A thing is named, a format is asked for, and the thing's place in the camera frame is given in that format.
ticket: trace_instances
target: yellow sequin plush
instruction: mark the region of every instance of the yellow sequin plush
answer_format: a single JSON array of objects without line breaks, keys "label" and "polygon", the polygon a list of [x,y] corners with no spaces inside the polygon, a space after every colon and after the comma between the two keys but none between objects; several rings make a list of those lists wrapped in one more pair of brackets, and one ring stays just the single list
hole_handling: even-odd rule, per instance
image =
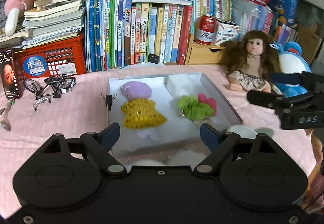
[{"label": "yellow sequin plush", "polygon": [[147,99],[135,99],[121,107],[126,114],[124,126],[129,129],[157,127],[167,119],[155,110],[155,102]]}]

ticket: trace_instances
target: pink heart plush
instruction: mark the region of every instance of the pink heart plush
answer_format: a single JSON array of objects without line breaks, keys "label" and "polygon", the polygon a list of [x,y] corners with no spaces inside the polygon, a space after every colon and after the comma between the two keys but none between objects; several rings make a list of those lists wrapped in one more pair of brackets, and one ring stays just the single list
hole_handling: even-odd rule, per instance
[{"label": "pink heart plush", "polygon": [[198,101],[199,102],[202,102],[202,103],[206,103],[208,104],[210,107],[212,107],[214,109],[214,116],[216,115],[216,110],[217,110],[217,104],[216,104],[216,101],[214,98],[209,98],[207,99],[207,97],[202,94],[202,93],[199,93],[198,94]]}]

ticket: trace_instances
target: small wooden cabinet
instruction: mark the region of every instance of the small wooden cabinet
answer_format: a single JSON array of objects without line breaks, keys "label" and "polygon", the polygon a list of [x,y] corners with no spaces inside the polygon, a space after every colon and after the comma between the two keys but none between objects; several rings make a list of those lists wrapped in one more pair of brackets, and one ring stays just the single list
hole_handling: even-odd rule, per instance
[{"label": "small wooden cabinet", "polygon": [[222,65],[221,54],[225,47],[200,45],[193,39],[194,35],[189,34],[185,65]]}]

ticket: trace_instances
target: round blue sticker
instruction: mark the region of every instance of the round blue sticker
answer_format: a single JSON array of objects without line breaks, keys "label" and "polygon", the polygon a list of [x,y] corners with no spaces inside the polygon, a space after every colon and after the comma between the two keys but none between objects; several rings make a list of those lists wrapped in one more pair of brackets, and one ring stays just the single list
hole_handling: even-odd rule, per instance
[{"label": "round blue sticker", "polygon": [[46,72],[47,68],[47,63],[41,56],[31,56],[25,59],[24,70],[31,76],[41,76]]}]

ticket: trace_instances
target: budweiser can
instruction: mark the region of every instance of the budweiser can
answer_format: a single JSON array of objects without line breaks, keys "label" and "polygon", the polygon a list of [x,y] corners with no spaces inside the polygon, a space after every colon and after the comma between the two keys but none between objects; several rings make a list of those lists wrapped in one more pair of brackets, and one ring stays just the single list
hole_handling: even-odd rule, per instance
[{"label": "budweiser can", "polygon": [[197,33],[196,42],[201,45],[210,45],[213,41],[215,32],[216,17],[210,15],[203,15],[200,17]]}]

